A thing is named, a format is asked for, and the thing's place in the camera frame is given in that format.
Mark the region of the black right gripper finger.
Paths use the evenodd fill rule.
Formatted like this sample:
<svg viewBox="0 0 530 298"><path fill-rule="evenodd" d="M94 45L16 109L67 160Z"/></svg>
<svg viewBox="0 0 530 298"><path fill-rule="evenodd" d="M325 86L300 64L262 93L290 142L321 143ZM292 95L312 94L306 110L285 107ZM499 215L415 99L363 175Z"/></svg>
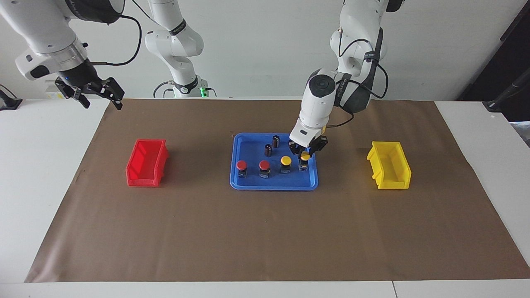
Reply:
<svg viewBox="0 0 530 298"><path fill-rule="evenodd" d="M109 100L117 110L122 109L125 91L113 77L93 82L93 92L99 97Z"/></svg>
<svg viewBox="0 0 530 298"><path fill-rule="evenodd" d="M66 84L61 77L57 77L55 79L55 86L66 99L74 99L78 103L80 103L85 109L89 108L90 102L83 94L82 88L72 87Z"/></svg>

